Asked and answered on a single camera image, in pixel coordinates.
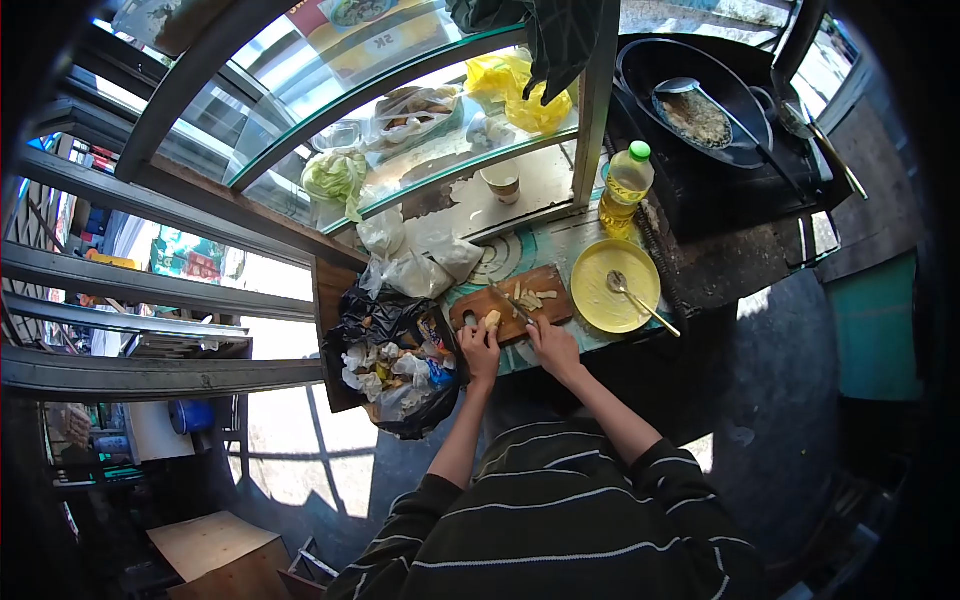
plastic bottle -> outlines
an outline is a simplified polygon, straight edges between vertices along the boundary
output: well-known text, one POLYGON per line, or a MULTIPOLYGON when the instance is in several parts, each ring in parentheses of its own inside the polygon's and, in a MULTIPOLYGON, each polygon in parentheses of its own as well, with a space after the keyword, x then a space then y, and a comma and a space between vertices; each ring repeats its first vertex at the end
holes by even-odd
POLYGON ((646 142, 632 142, 629 150, 613 155, 607 188, 600 197, 600 222, 610 236, 617 237, 629 230, 640 201, 653 184, 654 167, 646 142))

striped shirt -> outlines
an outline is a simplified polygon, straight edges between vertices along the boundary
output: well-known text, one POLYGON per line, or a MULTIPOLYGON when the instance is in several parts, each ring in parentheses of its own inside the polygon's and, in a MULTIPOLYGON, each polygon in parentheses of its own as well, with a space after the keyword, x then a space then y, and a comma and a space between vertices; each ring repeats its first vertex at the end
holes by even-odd
POLYGON ((533 423, 468 490, 426 475, 328 598, 759 598, 763 565, 667 440, 627 467, 594 420, 533 423))

yellow plastic bag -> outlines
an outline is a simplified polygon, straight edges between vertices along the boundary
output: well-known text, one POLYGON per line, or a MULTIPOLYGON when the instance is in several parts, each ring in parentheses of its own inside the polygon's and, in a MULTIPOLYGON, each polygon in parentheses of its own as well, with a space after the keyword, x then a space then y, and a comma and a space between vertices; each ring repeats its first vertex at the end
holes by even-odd
POLYGON ((546 82, 534 86, 530 100, 523 100, 523 88, 530 81, 530 61, 507 54, 487 54, 467 61, 468 92, 488 92, 491 100, 506 102, 507 120, 530 133, 553 133, 573 107, 566 90, 545 107, 540 98, 546 82))

hand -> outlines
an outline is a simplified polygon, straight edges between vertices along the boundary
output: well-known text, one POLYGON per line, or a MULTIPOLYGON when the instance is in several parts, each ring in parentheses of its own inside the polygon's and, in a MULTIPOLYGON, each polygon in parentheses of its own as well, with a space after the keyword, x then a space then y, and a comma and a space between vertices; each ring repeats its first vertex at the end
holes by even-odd
POLYGON ((566 329, 550 324, 544 315, 537 318, 537 325, 527 325, 537 358, 548 373, 566 385, 569 377, 581 369, 580 346, 566 329))
POLYGON ((457 342, 467 358, 470 383, 492 388, 500 368, 500 346, 496 342, 496 325, 487 331, 486 319, 477 325, 466 325, 457 331, 457 342))

black garbage bag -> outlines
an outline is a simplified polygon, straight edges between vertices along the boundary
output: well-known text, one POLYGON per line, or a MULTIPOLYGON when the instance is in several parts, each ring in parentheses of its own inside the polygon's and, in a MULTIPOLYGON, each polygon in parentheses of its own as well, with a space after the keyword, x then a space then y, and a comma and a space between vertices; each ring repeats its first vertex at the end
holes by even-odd
MULTIPOLYGON (((460 349, 453 332, 444 319, 443 311, 433 300, 408 298, 399 292, 384 287, 376 300, 371 300, 366 290, 353 286, 340 300, 340 322, 324 337, 324 359, 327 378, 342 377, 345 367, 342 355, 352 346, 367 344, 383 346, 393 342, 403 349, 418 348, 426 341, 418 321, 422 318, 432 325, 431 331, 455 357, 457 365, 463 365, 460 349), (369 326, 364 321, 369 318, 369 326)), ((343 386, 348 394, 362 403, 371 421, 380 429, 392 433, 401 440, 422 440, 440 422, 453 412, 460 393, 459 370, 443 369, 431 365, 431 389, 420 397, 412 384, 382 392, 370 403, 362 393, 343 386), (403 407, 404 400, 416 394, 416 407, 403 407)))

